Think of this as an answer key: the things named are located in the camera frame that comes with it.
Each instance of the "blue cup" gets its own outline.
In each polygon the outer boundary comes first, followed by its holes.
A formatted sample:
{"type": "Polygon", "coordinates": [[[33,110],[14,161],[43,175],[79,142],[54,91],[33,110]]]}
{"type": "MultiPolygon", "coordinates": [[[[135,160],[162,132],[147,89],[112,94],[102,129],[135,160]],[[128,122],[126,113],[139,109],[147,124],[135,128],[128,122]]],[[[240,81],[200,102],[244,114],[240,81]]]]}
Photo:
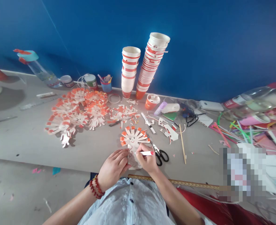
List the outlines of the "blue cup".
{"type": "Polygon", "coordinates": [[[103,92],[110,93],[112,91],[112,82],[111,83],[103,83],[100,80],[100,83],[101,83],[101,86],[103,88],[103,92]]]}

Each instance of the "blue wall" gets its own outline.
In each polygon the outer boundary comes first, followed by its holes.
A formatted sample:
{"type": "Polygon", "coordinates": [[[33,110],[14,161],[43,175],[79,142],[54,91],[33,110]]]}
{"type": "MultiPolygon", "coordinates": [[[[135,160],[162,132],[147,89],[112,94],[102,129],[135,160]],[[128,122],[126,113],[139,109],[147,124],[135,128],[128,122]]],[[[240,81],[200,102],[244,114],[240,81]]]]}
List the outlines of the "blue wall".
{"type": "Polygon", "coordinates": [[[151,32],[171,41],[148,92],[221,102],[276,81],[272,0],[0,0],[0,68],[30,73],[12,50],[34,50],[58,77],[111,74],[120,88],[122,48],[144,54],[151,32]]]}

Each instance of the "red beaded bracelet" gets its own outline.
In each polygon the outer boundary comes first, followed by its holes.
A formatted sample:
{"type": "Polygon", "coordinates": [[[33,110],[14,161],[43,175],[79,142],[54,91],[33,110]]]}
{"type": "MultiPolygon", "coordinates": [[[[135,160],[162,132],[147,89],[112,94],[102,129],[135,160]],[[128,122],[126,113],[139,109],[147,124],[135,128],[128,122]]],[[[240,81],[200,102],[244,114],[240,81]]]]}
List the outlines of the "red beaded bracelet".
{"type": "Polygon", "coordinates": [[[90,180],[89,186],[90,186],[90,188],[92,190],[93,195],[97,199],[101,199],[101,197],[104,196],[105,192],[102,192],[101,189],[100,189],[100,187],[99,187],[97,175],[95,176],[95,178],[93,178],[93,180],[90,180]],[[97,188],[98,192],[100,193],[100,195],[97,194],[96,191],[94,190],[94,187],[93,187],[93,184],[92,184],[93,180],[95,180],[95,185],[96,185],[96,188],[97,188]]]}

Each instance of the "ruler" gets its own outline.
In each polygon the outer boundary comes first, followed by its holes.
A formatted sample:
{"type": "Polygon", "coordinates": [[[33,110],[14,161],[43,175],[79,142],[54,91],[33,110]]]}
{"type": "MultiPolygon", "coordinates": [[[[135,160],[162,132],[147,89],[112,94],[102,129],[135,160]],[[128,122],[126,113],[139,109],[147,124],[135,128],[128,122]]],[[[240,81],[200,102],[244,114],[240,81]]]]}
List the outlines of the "ruler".
{"type": "Polygon", "coordinates": [[[53,100],[56,100],[56,99],[58,99],[58,98],[60,98],[60,97],[61,97],[60,95],[57,95],[57,96],[55,96],[55,97],[48,97],[48,98],[43,99],[43,100],[41,100],[41,101],[39,101],[39,102],[33,102],[33,103],[27,104],[27,105],[25,105],[25,106],[19,107],[19,110],[20,110],[20,111],[24,111],[24,110],[33,108],[33,107],[38,106],[38,105],[43,105],[43,104],[45,104],[45,103],[51,102],[51,101],[53,101],[53,100]]]}

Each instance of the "hand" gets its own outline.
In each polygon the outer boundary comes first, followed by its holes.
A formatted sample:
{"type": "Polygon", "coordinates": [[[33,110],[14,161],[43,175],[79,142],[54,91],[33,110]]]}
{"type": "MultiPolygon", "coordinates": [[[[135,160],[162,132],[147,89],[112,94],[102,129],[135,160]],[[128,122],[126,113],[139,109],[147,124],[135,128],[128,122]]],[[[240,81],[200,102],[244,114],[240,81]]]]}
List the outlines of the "hand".
{"type": "Polygon", "coordinates": [[[140,152],[153,151],[152,148],[147,147],[145,144],[140,144],[137,151],[136,157],[139,161],[142,168],[148,172],[149,174],[158,171],[159,167],[157,165],[156,155],[153,154],[151,156],[143,156],[140,152]]]}
{"type": "Polygon", "coordinates": [[[128,164],[128,149],[120,149],[113,152],[103,163],[98,174],[100,189],[105,192],[130,168],[128,164]]]}

